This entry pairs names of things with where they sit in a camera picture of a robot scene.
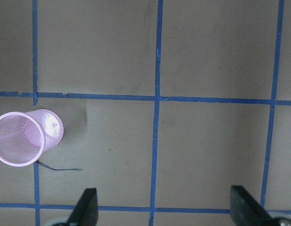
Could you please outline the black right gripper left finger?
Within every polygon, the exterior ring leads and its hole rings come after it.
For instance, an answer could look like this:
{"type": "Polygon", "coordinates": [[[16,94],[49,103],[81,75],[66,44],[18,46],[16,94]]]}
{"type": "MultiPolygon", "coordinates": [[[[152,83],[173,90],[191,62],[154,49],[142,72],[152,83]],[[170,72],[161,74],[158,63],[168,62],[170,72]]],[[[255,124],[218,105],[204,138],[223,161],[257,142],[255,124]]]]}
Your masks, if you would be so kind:
{"type": "Polygon", "coordinates": [[[96,188],[84,190],[67,220],[69,226],[96,226],[99,218],[96,188]]]}

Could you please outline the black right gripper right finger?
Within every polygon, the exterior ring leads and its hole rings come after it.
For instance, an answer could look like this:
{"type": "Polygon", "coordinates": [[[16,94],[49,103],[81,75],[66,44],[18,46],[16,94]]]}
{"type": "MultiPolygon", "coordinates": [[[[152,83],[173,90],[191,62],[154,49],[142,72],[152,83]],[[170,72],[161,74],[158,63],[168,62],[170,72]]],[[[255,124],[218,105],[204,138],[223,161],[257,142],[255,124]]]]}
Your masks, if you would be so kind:
{"type": "Polygon", "coordinates": [[[230,216],[236,226],[267,226],[272,221],[243,186],[231,186],[230,216]]]}

